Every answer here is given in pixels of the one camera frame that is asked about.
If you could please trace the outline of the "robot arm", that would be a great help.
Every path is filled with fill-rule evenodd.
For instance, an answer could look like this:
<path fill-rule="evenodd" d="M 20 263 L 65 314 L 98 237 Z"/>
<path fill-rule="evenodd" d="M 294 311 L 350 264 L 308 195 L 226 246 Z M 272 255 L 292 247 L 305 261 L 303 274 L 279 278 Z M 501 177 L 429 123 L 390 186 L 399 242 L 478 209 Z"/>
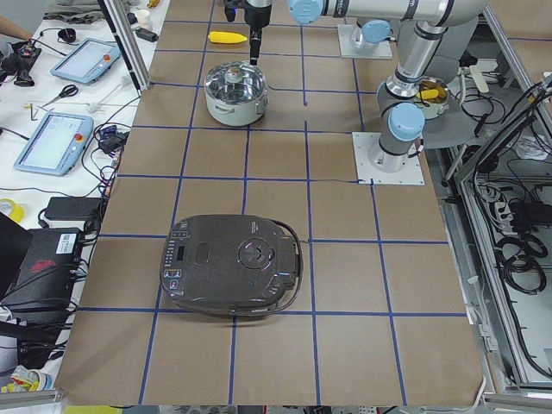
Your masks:
<path fill-rule="evenodd" d="M 412 20 L 417 24 L 408 49 L 399 57 L 393 75 L 377 92 L 382 132 L 367 155 L 385 173 L 400 171 L 411 145 L 420 138 L 424 114 L 414 103 L 418 86 L 449 27 L 473 20 L 487 1 L 289 1 L 294 21 L 306 25 L 320 16 Z"/>
<path fill-rule="evenodd" d="M 262 30 L 271 20 L 272 0 L 246 0 L 244 3 L 245 22 L 249 26 L 249 62 L 252 66 L 258 65 Z"/>

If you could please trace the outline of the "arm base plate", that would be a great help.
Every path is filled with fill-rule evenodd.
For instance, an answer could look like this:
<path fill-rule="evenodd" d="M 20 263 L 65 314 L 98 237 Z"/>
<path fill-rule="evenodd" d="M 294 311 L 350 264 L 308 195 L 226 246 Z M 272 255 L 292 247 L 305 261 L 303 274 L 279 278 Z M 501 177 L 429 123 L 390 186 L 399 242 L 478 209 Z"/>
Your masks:
<path fill-rule="evenodd" d="M 414 144 L 407 154 L 390 155 L 380 147 L 380 133 L 353 132 L 357 180 L 364 185 L 424 185 Z"/>
<path fill-rule="evenodd" d="M 357 25 L 339 24 L 337 35 L 343 58 L 369 60 L 390 60 L 392 58 L 392 49 L 388 40 L 378 43 L 369 42 Z"/>

